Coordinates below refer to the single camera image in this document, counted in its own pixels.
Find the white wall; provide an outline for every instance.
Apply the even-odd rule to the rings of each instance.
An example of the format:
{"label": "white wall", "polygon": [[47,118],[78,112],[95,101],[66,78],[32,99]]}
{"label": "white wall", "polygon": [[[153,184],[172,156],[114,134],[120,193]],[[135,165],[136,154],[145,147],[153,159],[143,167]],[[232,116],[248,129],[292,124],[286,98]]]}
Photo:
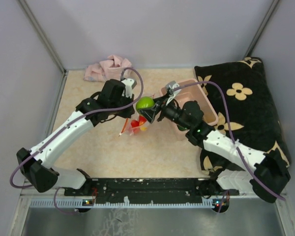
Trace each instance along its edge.
{"label": "white wall", "polygon": [[253,55],[264,60],[268,86],[291,153],[292,177],[287,190],[295,209],[295,0],[281,1]]}
{"label": "white wall", "polygon": [[[0,236],[20,191],[9,185],[16,152],[42,139],[61,73],[15,0],[0,0]],[[17,175],[15,183],[23,178]]]}
{"label": "white wall", "polygon": [[110,54],[136,67],[242,59],[272,0],[29,0],[66,68]]}

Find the pillow with flower pattern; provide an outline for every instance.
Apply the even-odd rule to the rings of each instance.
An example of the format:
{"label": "pillow with flower pattern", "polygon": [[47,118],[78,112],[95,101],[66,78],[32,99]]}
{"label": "pillow with flower pattern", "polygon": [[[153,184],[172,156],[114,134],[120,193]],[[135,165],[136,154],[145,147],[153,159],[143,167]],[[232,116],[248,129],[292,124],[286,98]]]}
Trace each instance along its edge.
{"label": "pillow with flower pattern", "polygon": [[[279,117],[266,84],[264,64],[260,58],[212,66],[195,67],[199,81],[217,83],[224,92],[235,139],[251,148],[270,152],[279,149],[289,166],[290,156],[284,142]],[[219,91],[213,85],[202,85],[213,108],[218,114],[215,129],[229,137],[225,109]],[[241,170],[225,158],[206,150],[201,151],[202,171],[210,176],[222,168]]]}

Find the pink plastic bin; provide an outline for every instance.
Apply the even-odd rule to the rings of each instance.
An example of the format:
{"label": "pink plastic bin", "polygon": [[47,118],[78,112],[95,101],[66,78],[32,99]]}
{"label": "pink plastic bin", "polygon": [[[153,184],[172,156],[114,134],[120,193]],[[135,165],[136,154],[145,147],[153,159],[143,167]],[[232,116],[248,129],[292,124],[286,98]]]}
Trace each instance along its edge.
{"label": "pink plastic bin", "polygon": [[[178,84],[180,86],[183,86],[183,85],[187,85],[194,82],[197,82],[197,80],[187,79],[187,80],[178,82]],[[165,87],[160,90],[160,94],[161,96],[166,94]],[[175,97],[175,99],[179,103],[180,107],[183,107],[184,103],[187,101],[197,101],[201,110],[204,113],[203,120],[211,126],[217,124],[218,116],[200,85],[193,85],[193,86],[183,88],[180,91],[180,93]],[[178,140],[184,140],[186,138],[185,134],[188,132],[188,130],[180,131],[177,125],[173,122],[171,122],[171,126],[173,127],[173,130]]]}

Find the pink towel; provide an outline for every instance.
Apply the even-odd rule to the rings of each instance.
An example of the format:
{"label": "pink towel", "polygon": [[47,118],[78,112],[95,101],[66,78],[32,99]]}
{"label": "pink towel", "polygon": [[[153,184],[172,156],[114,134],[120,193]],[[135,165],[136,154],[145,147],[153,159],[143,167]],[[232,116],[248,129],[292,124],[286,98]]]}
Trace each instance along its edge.
{"label": "pink towel", "polygon": [[[108,57],[109,60],[103,60],[100,63],[89,65],[84,74],[86,81],[101,81],[105,82],[110,79],[120,79],[121,72],[125,67],[131,67],[131,62],[127,58],[122,58],[116,55]],[[124,77],[130,76],[131,70],[124,73]]]}

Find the red fruit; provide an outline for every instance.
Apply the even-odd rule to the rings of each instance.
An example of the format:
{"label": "red fruit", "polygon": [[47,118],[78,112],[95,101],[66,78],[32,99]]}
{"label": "red fruit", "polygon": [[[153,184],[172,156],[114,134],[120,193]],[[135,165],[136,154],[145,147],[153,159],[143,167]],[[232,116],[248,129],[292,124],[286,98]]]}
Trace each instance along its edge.
{"label": "red fruit", "polygon": [[147,122],[147,119],[143,116],[139,116],[139,125],[144,124],[145,122]]}
{"label": "red fruit", "polygon": [[136,128],[136,127],[139,126],[139,122],[138,122],[137,120],[135,120],[135,119],[132,120],[130,124],[131,124],[131,127],[134,128],[134,129],[133,129],[133,133],[134,133],[134,134],[136,134],[136,133],[138,133],[138,132],[140,131],[139,128]]}

